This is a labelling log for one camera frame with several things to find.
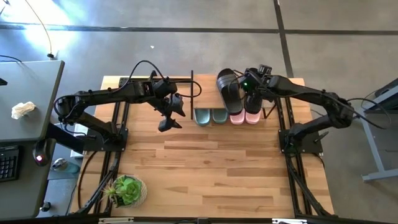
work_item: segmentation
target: metal bracket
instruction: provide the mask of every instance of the metal bracket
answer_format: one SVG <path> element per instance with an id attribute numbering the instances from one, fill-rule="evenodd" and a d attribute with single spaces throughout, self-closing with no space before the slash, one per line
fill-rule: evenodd
<path id="1" fill-rule="evenodd" d="M 292 219 L 292 218 L 273 218 L 272 223 L 275 224 L 307 224 L 306 220 L 298 220 L 298 219 Z"/>
<path id="2" fill-rule="evenodd" d="M 269 110 L 268 113 L 266 113 L 266 109 L 265 108 L 262 108 L 262 113 L 264 115 L 264 119 L 267 119 L 269 117 L 269 115 L 275 109 L 275 107 L 276 107 L 276 103 L 274 103 L 274 105 L 272 106 L 272 108 Z"/>
<path id="3" fill-rule="evenodd" d="M 106 142 L 100 133 L 88 130 L 87 136 L 95 136 L 94 139 L 83 139 L 85 142 L 84 151 L 101 151 L 101 152 L 123 152 L 127 144 L 127 128 L 118 129 L 121 139 L 118 142 Z"/>
<path id="4" fill-rule="evenodd" d="M 197 224 L 210 224 L 209 218 L 198 218 L 197 219 Z"/>
<path id="5" fill-rule="evenodd" d="M 120 217 L 120 218 L 100 218 L 98 223 L 111 224 L 111 223 L 132 223 L 134 222 L 134 217 Z"/>
<path id="6" fill-rule="evenodd" d="M 288 141 L 289 129 L 279 130 L 279 146 L 280 151 L 283 153 L 323 153 L 322 145 L 319 141 L 320 135 L 318 133 L 311 133 L 303 138 L 300 146 L 296 148 L 286 147 Z"/>

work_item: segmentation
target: wooden tabletop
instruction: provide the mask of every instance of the wooden tabletop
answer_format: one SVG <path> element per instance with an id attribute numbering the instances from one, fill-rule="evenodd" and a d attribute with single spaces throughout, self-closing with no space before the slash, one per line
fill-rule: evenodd
<path id="1" fill-rule="evenodd" d="M 205 76 L 215 75 L 196 75 L 203 96 L 215 87 L 215 82 L 207 85 L 199 81 L 211 79 Z M 119 78 L 104 77 L 101 88 L 117 88 Z M 304 85 L 302 79 L 294 82 Z M 178 92 L 189 95 L 190 84 L 178 84 Z M 194 99 L 194 104 L 198 102 L 200 97 Z M 296 122 L 312 119 L 308 103 L 292 99 L 292 106 Z M 95 116 L 110 121 L 113 108 L 114 104 L 97 106 Z M 148 196 L 138 208 L 112 209 L 112 216 L 293 217 L 285 157 L 277 143 L 276 111 L 255 125 L 236 126 L 228 121 L 199 127 L 189 116 L 190 99 L 184 99 L 183 109 L 186 117 L 173 114 L 183 128 L 160 133 L 157 127 L 162 117 L 158 111 L 148 104 L 130 106 L 129 136 L 119 175 L 142 179 Z M 103 157 L 104 153 L 99 152 L 88 164 L 81 186 L 82 203 L 98 185 Z M 324 208 L 333 213 L 322 163 L 311 154 L 302 157 L 309 189 Z M 71 212 L 77 210 L 76 195 Z M 301 191 L 298 195 L 303 208 Z"/>

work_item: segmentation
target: tissue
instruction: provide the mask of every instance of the tissue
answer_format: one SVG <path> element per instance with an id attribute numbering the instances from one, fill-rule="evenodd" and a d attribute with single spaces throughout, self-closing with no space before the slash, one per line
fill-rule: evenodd
<path id="1" fill-rule="evenodd" d="M 18 103 L 12 107 L 11 117 L 14 119 L 19 119 L 21 116 L 24 116 L 28 112 L 34 110 L 35 107 L 36 105 L 34 105 L 32 102 Z"/>

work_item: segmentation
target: teal slide sandal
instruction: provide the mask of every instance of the teal slide sandal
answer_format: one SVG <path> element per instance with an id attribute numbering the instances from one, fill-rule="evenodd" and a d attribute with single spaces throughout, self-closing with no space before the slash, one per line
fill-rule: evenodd
<path id="1" fill-rule="evenodd" d="M 228 119 L 226 109 L 213 109 L 213 121 L 217 124 L 224 124 Z"/>
<path id="2" fill-rule="evenodd" d="M 194 109 L 193 116 L 199 126 L 210 124 L 210 109 Z"/>

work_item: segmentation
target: desk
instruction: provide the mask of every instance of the desk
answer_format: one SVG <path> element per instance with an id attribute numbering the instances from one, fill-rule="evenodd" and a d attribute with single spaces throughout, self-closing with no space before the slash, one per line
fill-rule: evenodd
<path id="1" fill-rule="evenodd" d="M 194 76 L 194 80 L 202 80 L 203 99 L 206 93 L 216 88 L 215 82 L 210 81 L 214 77 Z M 119 78 L 104 77 L 101 88 L 117 88 Z M 304 84 L 301 78 L 292 81 Z M 178 84 L 178 92 L 189 95 L 190 84 Z M 207 97 L 203 102 L 214 103 L 211 101 L 220 96 Z M 194 108 L 200 105 L 202 98 L 193 99 Z M 190 99 L 184 100 L 183 109 L 190 114 Z M 297 122 L 312 119 L 308 103 L 292 99 L 292 106 Z M 95 116 L 110 121 L 113 108 L 113 104 L 97 106 Z M 277 143 L 279 122 L 276 111 L 256 125 L 244 123 L 235 126 L 227 122 L 199 127 L 189 116 L 183 118 L 173 114 L 173 118 L 183 128 L 160 133 L 157 126 L 162 118 L 157 111 L 147 104 L 130 106 L 127 120 L 129 137 L 119 175 L 136 175 L 142 179 L 147 185 L 148 196 L 138 208 L 112 209 L 112 216 L 293 216 L 285 157 L 279 153 Z M 103 153 L 97 153 L 87 167 L 81 188 L 82 203 L 98 185 L 103 156 Z M 319 158 L 311 154 L 303 154 L 302 157 L 309 189 L 324 208 L 333 213 Z M 298 195 L 303 204 L 301 192 Z M 74 196 L 71 212 L 75 210 L 77 196 Z"/>
<path id="2" fill-rule="evenodd" d="M 0 220 L 34 218 L 39 213 L 51 163 L 36 165 L 32 149 L 52 125 L 52 103 L 63 67 L 63 61 L 0 63 L 0 77 L 8 82 L 0 86 L 0 144 L 22 146 L 18 180 L 0 183 Z M 28 101 L 36 104 L 36 109 L 18 120 L 12 119 L 11 108 Z M 55 141 L 51 141 L 50 155 L 54 147 Z"/>

